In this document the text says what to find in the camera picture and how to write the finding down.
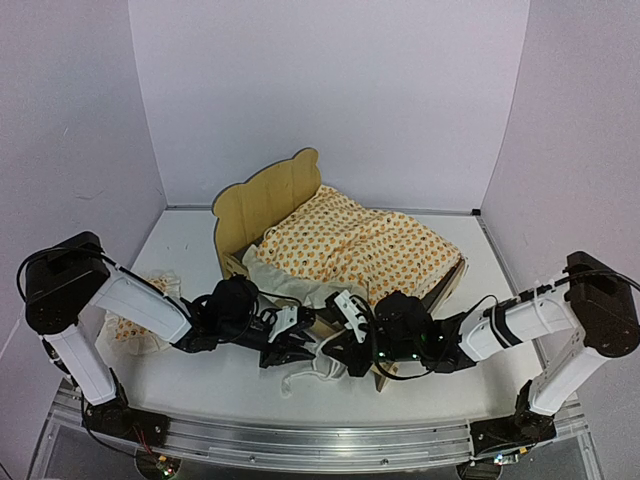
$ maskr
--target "cable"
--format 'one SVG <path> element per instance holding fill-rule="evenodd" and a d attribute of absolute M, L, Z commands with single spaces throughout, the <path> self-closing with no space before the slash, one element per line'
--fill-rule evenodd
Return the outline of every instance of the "cable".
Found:
<path fill-rule="evenodd" d="M 372 350 L 372 355 L 373 355 L 373 363 L 375 364 L 376 368 L 380 371 L 380 373 L 391 379 L 391 380 L 396 380 L 396 381 L 404 381 L 404 380 L 414 380 L 416 378 L 422 378 L 425 377 L 427 375 L 429 375 L 430 373 L 433 373 L 434 371 L 436 371 L 438 369 L 438 367 L 440 366 L 440 364 L 443 362 L 444 357 L 447 353 L 447 351 L 449 350 L 449 347 L 451 346 L 451 342 L 453 341 L 453 339 L 455 338 L 453 335 L 451 337 L 449 337 L 449 339 L 447 340 L 447 344 L 445 345 L 444 349 L 442 350 L 442 353 L 440 355 L 440 357 L 438 358 L 438 360 L 436 361 L 436 365 L 435 367 L 433 367 L 430 370 L 427 370 L 424 373 L 421 373 L 419 375 L 411 375 L 408 377 L 400 377 L 398 375 L 394 375 L 391 372 L 388 372 L 387 370 L 385 370 L 384 368 L 382 368 L 382 366 L 380 365 L 380 360 L 378 357 L 378 342 L 377 342 L 377 325 L 375 325 L 375 314 L 373 313 L 373 311 L 371 310 L 371 307 L 369 306 L 369 303 L 362 298 L 359 295 L 352 295 L 351 298 L 356 298 L 358 299 L 359 303 L 364 305 L 370 319 L 368 318 L 367 320 L 371 323 L 373 322 L 372 325 L 370 325 L 370 331 L 371 331 L 371 350 Z M 482 297 L 475 305 L 473 305 L 469 310 L 462 312 L 463 316 L 457 321 L 456 327 L 453 329 L 453 331 L 455 331 L 456 329 L 460 328 L 460 325 L 462 325 L 462 322 L 464 322 L 469 315 L 471 315 L 471 313 L 473 311 L 475 311 L 480 304 L 482 304 L 482 302 L 484 302 L 487 298 L 493 298 L 493 300 L 495 301 L 495 304 L 498 305 L 499 301 L 498 298 L 493 295 L 493 294 L 488 294 L 485 295 L 484 297 Z"/>
<path fill-rule="evenodd" d="M 296 302 L 299 307 L 302 306 L 302 302 L 300 300 L 298 300 L 296 297 L 289 297 L 287 295 L 277 295 L 275 293 L 263 292 L 262 290 L 258 290 L 258 293 L 261 293 L 262 295 L 264 295 L 266 297 L 274 297 L 274 298 L 282 298 L 284 300 L 292 300 L 292 301 Z"/>
<path fill-rule="evenodd" d="M 105 262 L 113 265 L 114 267 L 117 265 L 116 262 L 114 262 L 113 260 L 111 260 L 109 257 L 107 257 L 106 255 L 103 255 L 100 252 L 97 252 L 95 250 L 89 250 L 86 248 L 77 248 L 77 247 L 49 247 L 49 248 L 45 248 L 43 250 L 39 250 L 37 252 L 32 253 L 31 255 L 29 255 L 27 258 L 25 258 L 22 263 L 20 263 L 20 266 L 18 267 L 18 271 L 16 273 L 16 286 L 18 287 L 18 293 L 20 294 L 20 297 L 22 298 L 23 301 L 27 300 L 26 295 L 24 294 L 24 290 L 22 289 L 22 284 L 20 283 L 20 276 L 22 275 L 22 270 L 24 270 L 24 268 L 31 262 L 33 262 L 34 260 L 39 259 L 40 257 L 44 257 L 46 255 L 49 255 L 50 253 L 54 253 L 54 252 L 78 252 L 78 253 L 84 253 L 92 258 L 99 258 L 104 260 Z"/>
<path fill-rule="evenodd" d="M 109 445 L 108 443 L 103 442 L 102 440 L 100 440 L 98 437 L 96 437 L 94 435 L 94 433 L 91 431 L 91 429 L 89 428 L 89 424 L 87 423 L 87 417 L 86 417 L 86 413 L 85 413 L 85 398 L 84 398 L 84 393 L 81 393 L 80 396 L 80 415 L 82 417 L 82 425 L 84 426 L 85 430 L 87 431 L 87 433 L 89 434 L 89 436 L 95 440 L 97 443 L 99 443 L 100 445 L 102 445 L 103 447 L 111 450 L 112 452 L 116 452 L 119 453 L 121 455 L 126 455 L 129 458 L 133 458 L 134 460 L 136 459 L 140 459 L 140 460 L 144 460 L 147 461 L 149 463 L 153 463 L 155 465 L 155 462 L 151 462 L 150 460 L 147 460 L 145 458 L 138 458 L 135 454 L 133 453 L 129 453 L 129 452 L 125 452 L 124 450 L 120 450 L 119 448 L 116 448 L 112 445 Z"/>
<path fill-rule="evenodd" d="M 89 257 L 92 257 L 92 258 L 97 258 L 97 259 L 100 259 L 100 260 L 104 260 L 109 265 L 113 266 L 115 270 L 124 273 L 125 275 L 133 278 L 137 282 L 139 282 L 139 283 L 145 285 L 146 287 L 152 289 L 154 292 L 156 292 L 158 295 L 160 295 L 163 298 L 163 300 L 169 302 L 178 311 L 184 313 L 184 309 L 181 308 L 180 305 L 178 305 L 171 297 L 169 297 L 168 295 L 165 295 L 164 292 L 162 292 L 162 290 L 160 290 L 158 287 L 156 287 L 152 283 L 147 282 L 144 278 L 139 277 L 138 275 L 133 273 L 131 270 L 123 267 L 122 265 L 118 265 L 118 263 L 115 260 L 109 258 L 108 256 L 106 256 L 103 253 L 97 252 L 95 250 L 90 250 L 90 249 L 87 249 L 87 248 L 78 248 L 78 247 L 50 247 L 50 248 L 45 248 L 44 250 L 39 250 L 39 251 L 37 251 L 35 253 L 32 253 L 27 258 L 25 258 L 22 261 L 22 263 L 20 263 L 20 266 L 18 267 L 18 270 L 16 272 L 16 286 L 18 288 L 18 293 L 20 294 L 20 297 L 22 298 L 22 300 L 25 303 L 27 301 L 27 297 L 26 297 L 26 295 L 24 293 L 24 290 L 22 289 L 22 284 L 20 282 L 20 278 L 22 276 L 22 271 L 31 262 L 33 262 L 33 261 L 35 261 L 35 260 L 37 260 L 37 259 L 39 259 L 41 257 L 44 257 L 46 255 L 49 255 L 50 253 L 53 253 L 53 252 L 76 252 L 76 253 L 82 253 L 82 254 L 87 255 Z"/>
<path fill-rule="evenodd" d="M 2 469 L 2 471 L 4 472 L 4 474 L 7 476 L 7 478 L 9 480 L 13 480 L 13 477 L 11 476 L 11 474 L 7 471 L 6 468 L 4 468 L 4 465 L 2 465 L 2 462 L 0 462 L 0 468 Z"/>
<path fill-rule="evenodd" d="M 378 359 L 378 332 L 377 332 L 377 328 L 378 325 L 376 324 L 376 317 L 375 314 L 373 313 L 373 311 L 371 310 L 371 307 L 369 306 L 369 303 L 362 298 L 360 295 L 351 295 L 351 298 L 356 298 L 358 300 L 358 303 L 360 303 L 362 306 L 364 306 L 366 313 L 368 315 L 365 315 L 365 318 L 367 319 L 367 322 L 369 323 L 369 331 L 371 332 L 371 354 L 372 354 L 372 359 L 373 359 L 373 363 L 376 366 L 376 368 L 378 369 L 378 371 L 385 377 L 391 379 L 391 380 L 396 380 L 396 381 L 404 381 L 404 380 L 413 380 L 415 378 L 422 378 L 426 375 L 429 375 L 432 370 L 427 370 L 424 373 L 421 373 L 419 375 L 411 375 L 409 377 L 400 377 L 398 375 L 394 375 L 393 373 L 385 370 L 384 368 L 382 368 L 382 365 L 380 364 L 380 360 Z"/>
<path fill-rule="evenodd" d="M 627 285 L 635 288 L 638 292 L 640 292 L 640 283 L 636 282 L 630 277 L 627 277 L 626 275 L 623 275 L 622 273 L 614 272 L 613 270 L 587 270 L 585 272 L 572 273 L 558 280 L 555 283 L 555 286 L 559 287 L 560 285 L 564 285 L 570 280 L 575 280 L 582 277 L 614 277 L 618 280 L 622 280 Z"/>

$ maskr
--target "wooden bed frame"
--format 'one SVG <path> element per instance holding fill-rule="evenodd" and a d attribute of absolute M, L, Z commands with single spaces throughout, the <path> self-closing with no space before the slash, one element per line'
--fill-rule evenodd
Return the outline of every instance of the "wooden bed frame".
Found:
<path fill-rule="evenodd" d="M 262 238 L 265 230 L 277 225 L 300 205 L 309 200 L 320 188 L 322 175 L 317 167 L 318 152 L 305 148 L 293 158 L 269 165 L 244 183 L 224 189 L 213 201 L 212 211 L 218 218 L 214 243 L 224 278 L 234 274 L 249 276 L 238 252 Z M 464 270 L 465 261 L 458 265 L 443 281 L 437 295 L 425 298 L 429 312 L 434 311 L 455 289 Z M 312 331 L 326 338 L 335 332 L 333 326 L 316 321 Z M 396 373 L 397 364 L 385 364 L 387 371 Z M 382 391 L 388 379 L 376 374 L 376 390 Z"/>

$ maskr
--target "blanket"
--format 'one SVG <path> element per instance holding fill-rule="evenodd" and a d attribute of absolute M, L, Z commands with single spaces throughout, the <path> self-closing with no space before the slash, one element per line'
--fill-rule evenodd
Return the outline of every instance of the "blanket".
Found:
<path fill-rule="evenodd" d="M 461 257 L 410 216 L 364 208 L 325 185 L 265 232 L 256 255 L 295 277 L 357 285 L 371 305 L 395 290 L 424 297 Z"/>

